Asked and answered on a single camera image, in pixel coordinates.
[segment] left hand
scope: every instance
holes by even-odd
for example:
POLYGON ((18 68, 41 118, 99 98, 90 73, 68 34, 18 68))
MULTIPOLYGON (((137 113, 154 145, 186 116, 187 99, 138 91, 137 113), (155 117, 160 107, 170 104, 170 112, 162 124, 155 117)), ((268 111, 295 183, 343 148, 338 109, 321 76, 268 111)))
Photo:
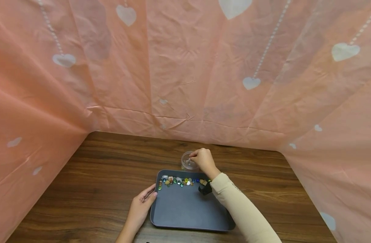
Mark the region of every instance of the left hand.
POLYGON ((141 228, 148 215, 149 208, 152 206, 157 197, 157 192, 154 192, 156 184, 151 185, 143 190, 139 195, 134 197, 131 202, 129 213, 125 222, 125 227, 129 230, 137 231, 141 228))

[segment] row of stones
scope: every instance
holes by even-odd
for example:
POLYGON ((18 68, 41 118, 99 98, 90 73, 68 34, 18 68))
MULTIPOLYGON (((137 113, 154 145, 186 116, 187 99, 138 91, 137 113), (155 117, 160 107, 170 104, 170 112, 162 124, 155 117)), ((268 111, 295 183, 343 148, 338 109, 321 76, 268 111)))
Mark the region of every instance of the row of stones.
POLYGON ((180 177, 163 175, 162 178, 159 180, 159 190, 162 189, 163 183, 167 185, 167 187, 170 187, 172 184, 178 184, 181 187, 183 187, 183 186, 193 186, 195 183, 200 183, 205 186, 207 185, 207 182, 211 182, 211 180, 205 181, 203 179, 180 178, 180 177))

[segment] right hand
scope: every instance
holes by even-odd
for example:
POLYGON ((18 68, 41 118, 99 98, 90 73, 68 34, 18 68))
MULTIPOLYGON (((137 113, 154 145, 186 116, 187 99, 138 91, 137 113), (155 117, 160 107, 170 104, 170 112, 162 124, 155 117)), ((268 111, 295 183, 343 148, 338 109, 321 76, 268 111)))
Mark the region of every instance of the right hand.
POLYGON ((209 149, 201 148, 194 151, 190 154, 190 159, 194 161, 211 180, 221 173, 215 166, 214 159, 209 149))

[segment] white dotted line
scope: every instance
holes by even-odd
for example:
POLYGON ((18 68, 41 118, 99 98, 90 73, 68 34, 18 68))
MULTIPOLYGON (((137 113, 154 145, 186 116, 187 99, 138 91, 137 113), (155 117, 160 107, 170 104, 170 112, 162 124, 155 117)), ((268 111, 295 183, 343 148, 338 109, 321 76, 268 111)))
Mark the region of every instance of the white dotted line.
POLYGON ((259 71, 259 69, 260 69, 260 67, 261 67, 261 65, 262 65, 262 63, 263 63, 263 61, 264 61, 265 55, 267 54, 268 49, 269 49, 269 47, 271 46, 272 40, 273 40, 273 38, 275 37, 275 34, 276 34, 277 30, 279 29, 280 23, 283 21, 283 17, 284 17, 284 15, 285 15, 285 13, 287 12, 287 9, 288 9, 288 6, 290 5, 290 3, 291 3, 291 0, 287 0, 287 3, 286 3, 286 5, 285 5, 285 8, 283 9, 282 14, 280 15, 280 18, 279 18, 279 20, 277 21, 277 24, 276 24, 276 26, 275 26, 275 29, 273 30, 272 35, 271 35, 271 37, 269 38, 269 41, 268 41, 267 47, 265 47, 264 53, 263 53, 263 55, 261 56, 261 60, 260 60, 260 62, 259 62, 259 64, 258 64, 258 66, 257 66, 257 69, 256 69, 256 71, 255 71, 254 74, 253 74, 253 78, 256 77, 256 75, 257 75, 257 73, 258 73, 258 71, 259 71))
POLYGON ((63 49, 61 48, 61 44, 60 44, 60 41, 58 41, 58 38, 56 36, 56 33, 52 27, 52 25, 50 25, 50 20, 48 18, 48 15, 47 13, 45 12, 45 8, 44 8, 44 4, 42 3, 42 0, 37 0, 39 2, 39 5, 40 5, 40 9, 41 9, 41 12, 42 12, 42 15, 44 16, 45 18, 45 22, 50 30, 50 33, 52 34, 53 38, 54 38, 54 41, 56 41, 56 45, 57 45, 57 48, 58 48, 58 51, 60 52, 60 54, 63 56, 64 55, 64 52, 63 52, 63 49))
POLYGON ((364 32, 364 29, 367 28, 370 23, 371 23, 371 16, 369 16, 367 22, 365 22, 365 24, 362 26, 362 28, 354 36, 354 38, 352 38, 352 40, 349 43, 350 45, 352 45, 357 40, 357 37, 361 36, 361 34, 364 32))

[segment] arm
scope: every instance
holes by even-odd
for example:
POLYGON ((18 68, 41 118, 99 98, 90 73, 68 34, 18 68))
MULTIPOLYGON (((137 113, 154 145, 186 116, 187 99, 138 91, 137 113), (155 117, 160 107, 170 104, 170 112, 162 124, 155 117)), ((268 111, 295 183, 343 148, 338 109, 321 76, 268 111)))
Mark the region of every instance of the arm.
POLYGON ((154 192, 156 184, 143 190, 139 195, 134 197, 131 202, 129 213, 126 218, 124 227, 119 233, 116 243, 132 243, 138 230, 145 221, 150 206, 157 197, 157 192, 154 192))
POLYGON ((281 243, 273 228, 255 205, 216 168, 211 152, 202 148, 190 155, 200 169, 212 180, 215 197, 226 207, 234 222, 252 243, 281 243))

